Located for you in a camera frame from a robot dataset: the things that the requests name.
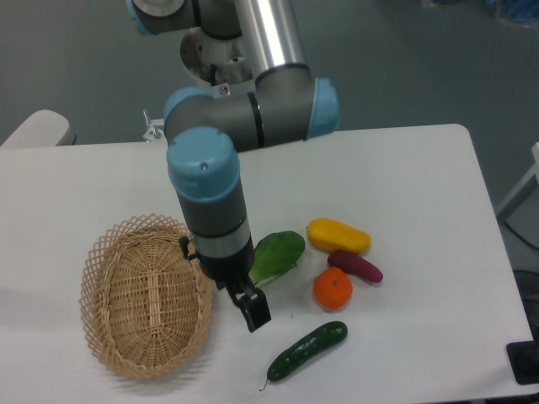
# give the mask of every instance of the cable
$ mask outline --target cable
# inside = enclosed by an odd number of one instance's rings
[[[524,244],[526,244],[529,248],[531,248],[532,250],[534,251],[537,251],[539,252],[539,247],[536,246],[535,244],[532,244],[531,242],[527,241],[523,236],[521,236],[513,227],[511,227],[511,225],[505,221],[504,222],[504,225],[505,227],[507,227],[507,230],[509,230],[511,233],[513,233],[513,235],[518,238],[519,240],[521,240]]]

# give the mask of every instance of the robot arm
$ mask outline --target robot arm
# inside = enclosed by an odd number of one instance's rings
[[[127,0],[139,32],[200,26],[215,40],[243,35],[255,91],[213,98],[183,88],[165,104],[168,173],[204,273],[227,289],[252,332],[270,320],[253,286],[253,242],[238,152],[335,131],[339,101],[312,78],[291,0]]]

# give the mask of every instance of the cucumber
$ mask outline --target cucumber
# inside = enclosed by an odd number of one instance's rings
[[[344,341],[348,327],[343,322],[328,322],[307,334],[281,353],[268,368],[268,380],[280,381],[309,359]]]

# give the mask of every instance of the toy orange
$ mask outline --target toy orange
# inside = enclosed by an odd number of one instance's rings
[[[331,267],[317,276],[312,285],[314,297],[325,309],[336,310],[352,296],[352,283],[342,269]]]

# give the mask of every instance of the purple sweet potato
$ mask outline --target purple sweet potato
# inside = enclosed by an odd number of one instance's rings
[[[328,257],[328,264],[332,267],[341,268],[347,274],[359,276],[375,284],[381,282],[384,277],[380,269],[352,252],[332,252]]]

